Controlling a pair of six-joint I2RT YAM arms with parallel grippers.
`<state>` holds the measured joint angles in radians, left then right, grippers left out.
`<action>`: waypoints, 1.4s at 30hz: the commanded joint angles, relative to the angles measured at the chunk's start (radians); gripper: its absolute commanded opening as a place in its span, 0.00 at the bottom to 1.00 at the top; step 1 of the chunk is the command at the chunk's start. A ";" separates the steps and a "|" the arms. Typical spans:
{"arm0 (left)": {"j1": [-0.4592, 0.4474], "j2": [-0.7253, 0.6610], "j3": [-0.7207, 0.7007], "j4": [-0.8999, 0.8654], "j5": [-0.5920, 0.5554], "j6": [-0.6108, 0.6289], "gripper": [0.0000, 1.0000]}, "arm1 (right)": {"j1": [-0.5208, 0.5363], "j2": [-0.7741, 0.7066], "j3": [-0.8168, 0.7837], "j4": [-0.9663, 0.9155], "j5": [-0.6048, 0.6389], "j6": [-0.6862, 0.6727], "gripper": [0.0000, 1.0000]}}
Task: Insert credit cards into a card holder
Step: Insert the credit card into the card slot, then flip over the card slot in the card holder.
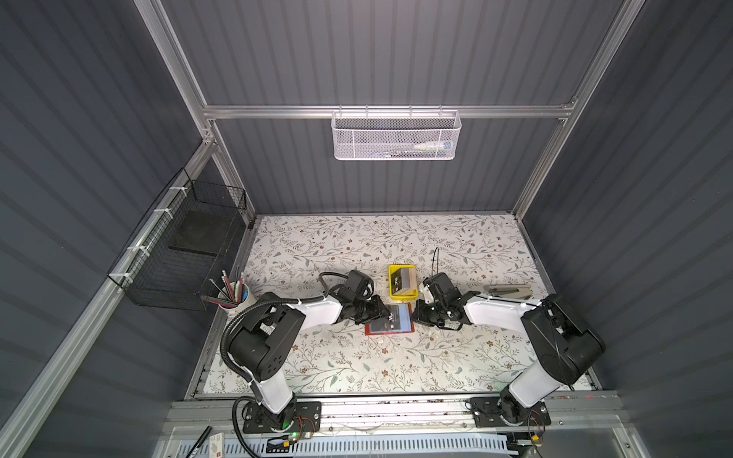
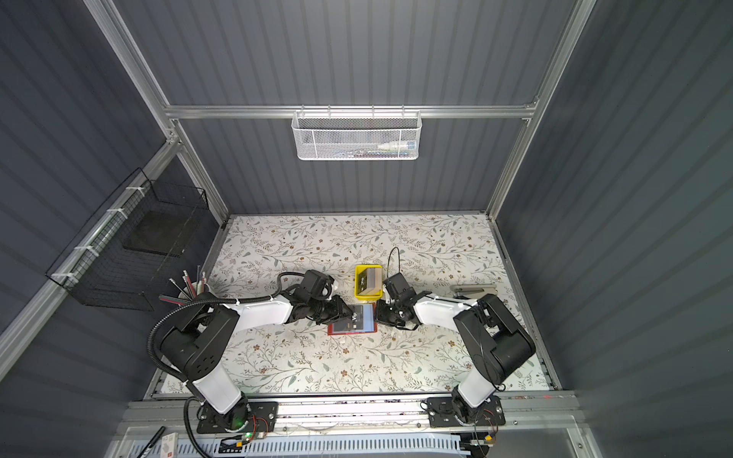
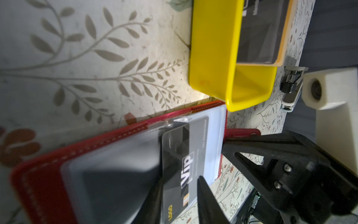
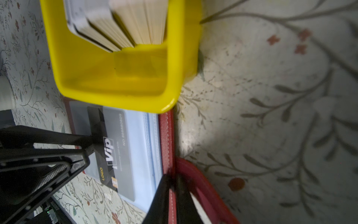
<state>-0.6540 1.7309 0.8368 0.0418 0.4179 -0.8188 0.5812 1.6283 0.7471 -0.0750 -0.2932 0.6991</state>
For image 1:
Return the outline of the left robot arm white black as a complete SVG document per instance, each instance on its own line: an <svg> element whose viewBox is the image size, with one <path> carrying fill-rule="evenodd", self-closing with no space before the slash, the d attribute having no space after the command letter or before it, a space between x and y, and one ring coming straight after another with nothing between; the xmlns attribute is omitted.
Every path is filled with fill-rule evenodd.
<svg viewBox="0 0 733 458"><path fill-rule="evenodd" d="M273 415L283 414L295 403L283 366L300 334L345 321L366 326L389 317L368 275L358 270L322 272L318 281L323 293L316 297L261 295L230 321L221 336L221 360Z"/></svg>

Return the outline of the yellow plastic card tray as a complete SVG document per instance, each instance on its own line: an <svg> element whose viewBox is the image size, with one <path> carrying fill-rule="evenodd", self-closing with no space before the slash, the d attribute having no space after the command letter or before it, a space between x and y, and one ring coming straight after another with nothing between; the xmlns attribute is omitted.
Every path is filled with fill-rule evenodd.
<svg viewBox="0 0 733 458"><path fill-rule="evenodd" d="M392 264L389 267L389 295L393 301L410 302L419 296L414 265Z"/></svg>

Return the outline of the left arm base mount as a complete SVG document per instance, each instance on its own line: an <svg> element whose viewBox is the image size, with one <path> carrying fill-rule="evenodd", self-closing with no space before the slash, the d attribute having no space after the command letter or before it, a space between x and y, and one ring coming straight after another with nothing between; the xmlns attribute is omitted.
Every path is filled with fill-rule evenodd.
<svg viewBox="0 0 733 458"><path fill-rule="evenodd" d="M248 402L241 413L244 433L315 433L320 430L323 404L320 402L291 402L281 413L272 413L254 401Z"/></svg>

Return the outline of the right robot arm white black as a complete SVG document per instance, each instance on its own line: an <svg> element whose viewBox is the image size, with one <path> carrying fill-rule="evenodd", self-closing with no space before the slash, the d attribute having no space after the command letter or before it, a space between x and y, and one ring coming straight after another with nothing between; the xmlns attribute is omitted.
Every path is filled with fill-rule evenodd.
<svg viewBox="0 0 733 458"><path fill-rule="evenodd" d="M605 353L599 334L557 294L521 301L462 293L445 273L425 279L419 291L423 297L412 314L418 324L450 331L494 326L528 338L536 360L502 389L496 403L511 423L563 385L574 385Z"/></svg>

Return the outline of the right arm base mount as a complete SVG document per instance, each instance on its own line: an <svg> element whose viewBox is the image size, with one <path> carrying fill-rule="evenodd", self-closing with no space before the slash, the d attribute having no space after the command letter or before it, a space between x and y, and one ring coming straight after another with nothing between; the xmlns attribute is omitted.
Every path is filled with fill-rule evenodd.
<svg viewBox="0 0 733 458"><path fill-rule="evenodd" d="M525 408L519 402L501 397L471 397L465 407L476 427L539 427L551 425L549 411L542 402Z"/></svg>

